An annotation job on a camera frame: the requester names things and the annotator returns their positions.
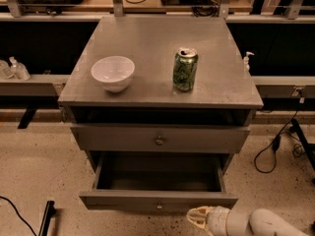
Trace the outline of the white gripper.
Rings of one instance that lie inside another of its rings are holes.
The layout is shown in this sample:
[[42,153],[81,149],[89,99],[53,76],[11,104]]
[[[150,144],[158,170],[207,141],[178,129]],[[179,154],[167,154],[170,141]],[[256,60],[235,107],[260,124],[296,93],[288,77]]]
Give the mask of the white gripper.
[[190,209],[186,218],[203,229],[208,236],[227,236],[226,222],[229,213],[230,210],[223,206],[200,206]]

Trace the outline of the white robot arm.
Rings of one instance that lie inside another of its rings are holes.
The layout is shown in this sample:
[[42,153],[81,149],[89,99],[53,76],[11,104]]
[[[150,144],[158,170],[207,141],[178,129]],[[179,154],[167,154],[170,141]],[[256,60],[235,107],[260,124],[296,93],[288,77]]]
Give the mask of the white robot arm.
[[243,213],[223,206],[200,206],[190,209],[186,217],[209,236],[309,236],[264,208]]

